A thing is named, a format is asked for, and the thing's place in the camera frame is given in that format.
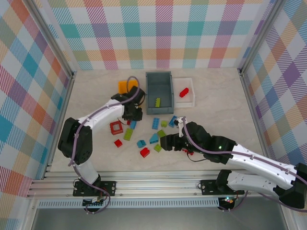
plaid wall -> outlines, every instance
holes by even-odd
[[[48,2],[81,69],[233,67],[247,35],[254,33],[250,28],[263,4],[263,0]]]
[[[255,41],[257,40],[258,34],[261,31],[265,20],[267,20],[268,16],[270,15],[270,12],[271,12],[272,7],[273,7],[275,2],[276,2],[276,0],[270,0],[270,3],[268,4],[267,9],[265,10],[265,12],[264,12],[264,14],[263,14],[263,16],[262,16],[258,26],[257,26],[257,29],[255,30],[255,33],[253,34],[253,37],[250,40],[249,45],[248,45],[248,47],[247,47],[247,49],[246,49],[246,51],[245,51],[245,53],[243,55],[243,58],[242,58],[239,66],[238,66],[239,69],[243,67],[243,64],[244,64],[244,62],[246,60],[246,57],[248,56],[248,54],[250,52],[250,49],[255,44]]]
[[[20,224],[43,170],[68,76],[22,0],[0,0],[0,229]]]
[[[288,0],[246,82],[273,159],[307,162],[307,0]]]

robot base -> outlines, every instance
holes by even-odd
[[[201,194],[204,195],[243,195],[245,192],[243,190],[233,191],[227,190],[226,192],[221,192],[216,185],[216,180],[201,180],[200,184]]]
[[[98,176],[97,180],[93,183],[93,185],[107,191],[110,194],[110,196],[115,196],[116,181],[100,181],[100,176]],[[86,183],[84,183],[81,180],[76,181],[73,186],[74,186],[74,190],[73,190],[73,193],[72,193],[73,196],[101,197],[101,196],[106,195],[106,194],[102,193],[101,191],[88,186]]]

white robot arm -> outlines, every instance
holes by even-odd
[[[144,96],[144,91],[134,86],[128,93],[115,94],[105,105],[91,114],[79,119],[71,117],[65,121],[58,149],[65,157],[71,159],[71,164],[82,181],[101,187],[100,176],[90,161],[93,151],[93,135],[101,127],[119,117],[125,120],[140,121],[142,109],[139,105]]]
[[[161,147],[164,150],[186,149],[199,152],[212,162],[236,166],[253,173],[240,174],[221,170],[216,186],[225,194],[227,191],[249,190],[272,195],[291,207],[304,208],[307,186],[298,176],[307,179],[306,165],[299,163],[294,166],[266,158],[233,140],[211,136],[202,126],[195,122],[186,124],[184,119],[179,117],[174,121],[179,128],[178,134],[161,138]]]

lime green lego brick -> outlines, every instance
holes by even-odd
[[[166,134],[163,130],[160,130],[160,131],[158,131],[158,136],[159,136],[159,138],[162,138],[162,137],[165,137]]]
[[[156,144],[156,146],[154,147],[154,150],[156,150],[157,152],[161,151],[161,146],[159,144]]]
[[[157,97],[157,99],[155,100],[155,106],[156,106],[157,108],[160,107],[160,97]]]
[[[161,127],[166,128],[167,127],[167,121],[161,121]]]
[[[124,140],[130,140],[131,136],[133,133],[133,129],[132,128],[127,128],[125,136],[124,136]]]

cable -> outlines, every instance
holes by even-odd
[[[275,201],[275,202],[277,202],[278,204],[280,204],[280,205],[282,205],[282,206],[284,206],[284,207],[287,207],[287,208],[289,208],[289,209],[291,209],[291,210],[293,210],[293,211],[296,211],[296,212],[307,212],[307,210],[301,210],[301,209],[298,209],[298,208],[295,208],[295,207],[290,207],[290,206],[288,206],[288,205],[285,205],[284,203],[282,203],[282,202],[280,202],[279,200],[277,200],[277,199],[274,199],[274,198],[272,198],[272,197],[269,197],[269,196],[267,196],[267,195],[265,195],[265,194],[262,194],[262,193],[259,193],[261,196],[263,196],[263,197],[265,197],[265,198],[267,198],[267,199],[269,199],[269,200],[271,200],[271,201]]]
[[[236,207],[234,207],[233,209],[226,209],[226,208],[221,207],[221,206],[219,206],[219,207],[220,207],[221,209],[225,210],[225,211],[228,211],[228,212],[230,212],[230,210],[231,210],[231,211],[235,211],[235,210],[237,210],[239,207],[242,206],[242,204],[244,203],[245,198],[246,198],[247,196],[248,196],[248,191],[245,192],[245,195],[244,195],[244,197],[242,198],[240,204],[238,204],[238,205],[237,205]]]
[[[71,166],[71,165],[74,163],[74,158],[75,158],[75,156],[76,156],[76,148],[77,148],[77,140],[78,140],[79,132],[80,132],[81,128],[83,127],[83,125],[87,122],[87,120],[88,120],[88,119],[91,119],[93,116],[95,116],[97,113],[103,111],[104,109],[107,109],[107,108],[110,108],[110,107],[113,107],[113,106],[116,106],[116,105],[120,105],[120,104],[124,104],[124,103],[130,102],[130,101],[132,101],[132,100],[138,95],[138,93],[139,93],[139,91],[140,91],[140,87],[139,87],[140,82],[139,82],[139,80],[138,80],[136,77],[130,76],[130,77],[128,78],[128,80],[127,80],[127,85],[128,85],[128,83],[129,83],[129,81],[130,81],[131,78],[134,78],[134,79],[137,81],[137,83],[138,83],[138,89],[137,89],[137,91],[135,92],[135,94],[134,94],[132,97],[130,97],[129,99],[124,100],[124,101],[122,101],[122,102],[114,103],[114,104],[111,104],[111,105],[109,105],[109,106],[104,106],[104,107],[98,109],[97,111],[95,111],[95,112],[93,112],[91,115],[89,115],[89,117],[88,117],[87,119],[85,119],[85,120],[79,125],[79,127],[78,127],[78,129],[77,129],[77,131],[76,131],[76,134],[75,134],[74,141],[73,141],[72,156],[71,156],[71,161],[69,162],[68,166]],[[94,189],[97,189],[97,190],[99,190],[99,191],[105,193],[105,194],[106,194],[106,198],[107,198],[107,197],[109,198],[107,204],[106,204],[104,207],[100,208],[100,209],[99,209],[98,211],[96,211],[96,212],[90,212],[90,211],[88,211],[88,209],[87,209],[88,205],[85,206],[85,210],[87,211],[87,214],[96,214],[96,213],[99,213],[99,212],[102,212],[103,210],[105,210],[106,207],[108,207],[109,204],[110,204],[110,202],[111,202],[111,196],[110,196],[110,194],[109,194],[106,190],[101,189],[101,188],[98,188],[98,187],[96,187],[96,186],[94,186],[94,185],[88,183],[83,177],[81,177],[81,174],[80,174],[79,170],[78,170],[74,165],[73,165],[73,168],[74,168],[76,174],[80,177],[80,180],[82,180],[82,181],[83,181],[84,183],[86,183],[88,186],[90,186],[90,187],[92,187],[92,188],[94,188]]]
[[[95,111],[95,112],[93,112],[91,115],[89,115],[89,117],[88,117],[87,119],[85,119],[85,120],[79,125],[79,127],[78,127],[78,129],[77,129],[77,131],[76,131],[76,134],[75,134],[74,141],[73,141],[72,156],[71,156],[71,161],[69,162],[68,166],[71,166],[71,165],[73,164],[73,162],[74,162],[74,159],[75,159],[75,156],[76,156],[76,148],[77,148],[78,136],[79,136],[79,133],[80,133],[81,128],[82,128],[83,125],[88,121],[88,119],[91,119],[91,118],[92,118],[93,116],[95,116],[97,113],[103,111],[104,109],[107,109],[108,107],[111,108],[111,107],[113,107],[113,106],[117,106],[117,105],[120,105],[120,104],[124,104],[124,103],[130,102],[130,101],[132,101],[132,100],[138,95],[138,93],[139,93],[139,91],[140,91],[140,87],[139,87],[140,82],[139,82],[139,80],[138,80],[136,77],[130,76],[130,77],[128,78],[128,80],[127,80],[127,85],[129,84],[129,81],[130,81],[131,78],[134,78],[134,79],[137,81],[137,83],[138,83],[138,89],[137,89],[137,91],[135,92],[135,94],[134,94],[132,97],[130,97],[129,99],[124,100],[124,101],[122,101],[122,102],[110,104],[109,106],[104,106],[104,107],[98,109],[97,111]]]
[[[83,177],[81,177],[81,174],[80,174],[79,170],[78,170],[75,166],[73,166],[73,169],[75,170],[76,174],[80,177],[80,180],[82,180],[82,181],[83,181],[84,183],[86,183],[88,186],[90,186],[90,187],[92,187],[92,188],[94,188],[94,189],[97,189],[97,190],[99,190],[99,191],[105,193],[105,194],[106,194],[106,197],[109,198],[108,201],[107,201],[107,204],[106,204],[104,207],[101,207],[101,208],[100,208],[99,210],[97,210],[96,212],[90,212],[90,211],[87,209],[87,207],[88,207],[89,205],[85,206],[85,210],[86,210],[87,214],[97,214],[97,213],[102,212],[103,210],[105,210],[106,207],[108,207],[109,204],[111,203],[111,196],[110,196],[110,194],[109,194],[106,190],[101,189],[101,188],[99,188],[99,187],[96,187],[95,185],[92,185],[92,184],[88,183]]]
[[[194,161],[194,160],[192,160],[192,159],[190,158],[189,152],[187,152],[187,157],[188,157],[189,160],[192,161],[192,162],[201,162],[201,161],[205,161],[205,160],[206,160],[206,158],[205,158],[205,159],[202,159],[202,160]]]
[[[128,124],[123,123],[119,118],[117,118],[117,120],[122,123],[123,125],[127,126]]]
[[[249,158],[254,158],[254,159],[256,159],[256,160],[259,160],[259,161],[261,161],[261,162],[264,162],[264,163],[269,164],[269,165],[271,165],[271,166],[273,166],[273,167],[275,167],[275,168],[278,168],[278,169],[280,169],[280,170],[282,170],[282,171],[287,172],[288,174],[290,174],[290,175],[296,177],[296,178],[299,179],[301,182],[303,182],[305,185],[307,185],[307,181],[306,181],[304,178],[302,178],[301,176],[296,175],[294,172],[291,172],[291,171],[289,171],[288,169],[286,169],[286,168],[284,168],[284,167],[282,167],[282,166],[280,166],[280,165],[274,164],[274,163],[272,163],[272,162],[270,162],[270,161],[267,161],[267,160],[265,160],[265,159],[262,159],[262,158],[260,158],[260,157],[253,156],[252,154],[247,154],[247,153],[242,153],[242,152],[234,152],[234,151],[219,151],[219,152],[215,152],[215,151],[208,151],[208,150],[205,150],[205,149],[199,147],[199,146],[192,140],[190,134],[188,133],[188,129],[187,129],[187,125],[186,125],[186,117],[185,117],[185,116],[182,118],[182,121],[183,121],[183,128],[184,128],[184,131],[186,132],[186,136],[187,136],[189,142],[190,142],[195,148],[197,148],[198,150],[200,150],[200,151],[202,151],[202,152],[205,152],[205,153],[209,153],[209,154],[236,154],[236,155],[241,155],[241,156],[245,156],[245,157],[249,157]],[[269,197],[269,196],[265,196],[265,197],[268,198],[268,199],[270,199],[270,200],[273,200],[273,201],[275,201],[275,202],[277,202],[277,203],[281,203],[281,202],[280,202],[279,200],[277,200],[277,199],[271,198],[271,197]],[[290,208],[291,210],[294,210],[294,211],[297,211],[297,212],[307,212],[306,210],[300,210],[300,209],[298,209],[298,208],[289,207],[289,206],[287,206],[287,205],[285,205],[285,204],[283,204],[283,206],[288,207],[288,208]]]

